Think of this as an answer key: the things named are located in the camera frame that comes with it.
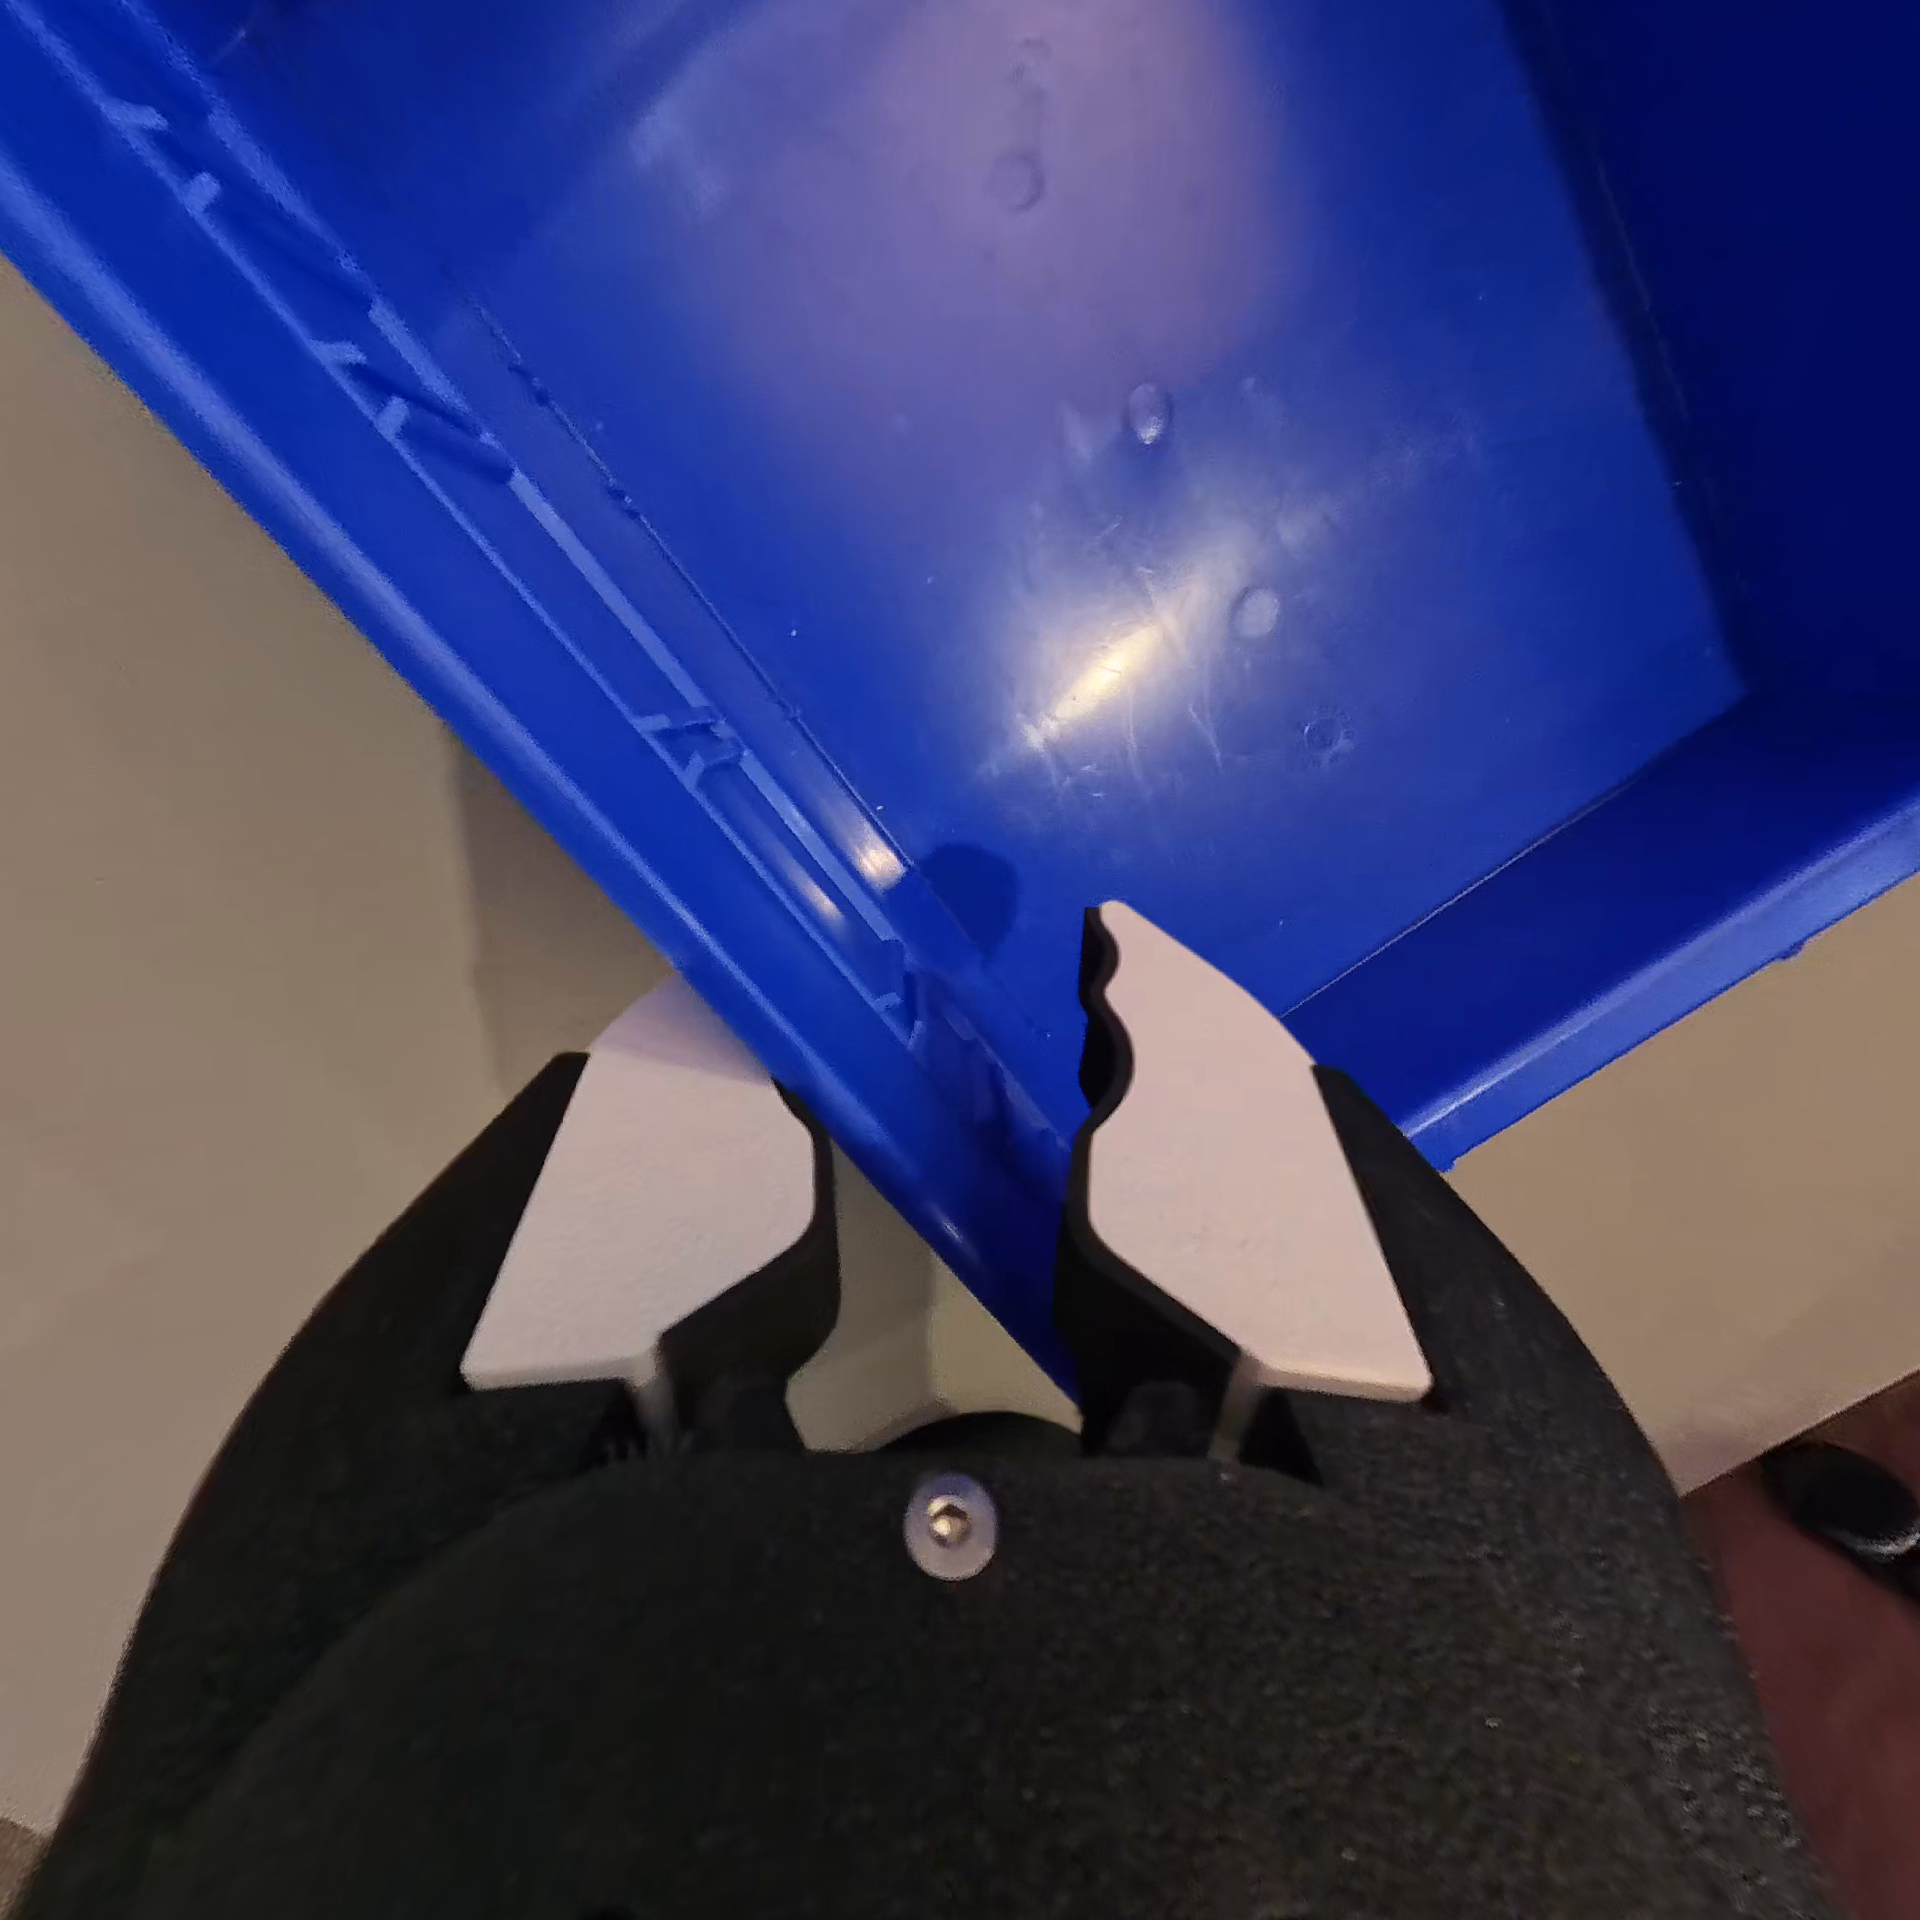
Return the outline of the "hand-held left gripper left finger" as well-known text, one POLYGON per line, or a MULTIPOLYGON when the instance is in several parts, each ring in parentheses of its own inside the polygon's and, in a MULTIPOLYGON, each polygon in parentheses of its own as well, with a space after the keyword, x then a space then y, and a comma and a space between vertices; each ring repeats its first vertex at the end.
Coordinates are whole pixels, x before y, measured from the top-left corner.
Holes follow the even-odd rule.
POLYGON ((668 977, 588 1048, 462 1379, 613 1382, 675 1445, 720 1387, 784 1402, 838 1309, 824 1129, 668 977))

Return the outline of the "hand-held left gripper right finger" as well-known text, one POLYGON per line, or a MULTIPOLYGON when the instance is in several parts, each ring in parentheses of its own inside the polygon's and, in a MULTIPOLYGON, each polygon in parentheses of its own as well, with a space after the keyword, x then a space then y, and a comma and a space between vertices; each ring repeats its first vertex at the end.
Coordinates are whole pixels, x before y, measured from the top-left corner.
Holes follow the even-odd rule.
POLYGON ((1310 1051, 1117 901, 1085 911, 1079 1001, 1059 1333, 1083 1451, 1302 1454, 1295 1394, 1427 1400, 1432 1369, 1310 1051))

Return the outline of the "blue plastic bin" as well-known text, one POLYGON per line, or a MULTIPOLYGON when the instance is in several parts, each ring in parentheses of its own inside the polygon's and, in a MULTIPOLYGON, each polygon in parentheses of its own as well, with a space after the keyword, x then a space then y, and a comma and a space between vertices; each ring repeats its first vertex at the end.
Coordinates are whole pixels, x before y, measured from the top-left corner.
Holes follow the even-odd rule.
POLYGON ((5 250, 1059 1379, 1123 901, 1450 1167, 1916 874, 1916 3, 5 3, 5 250))

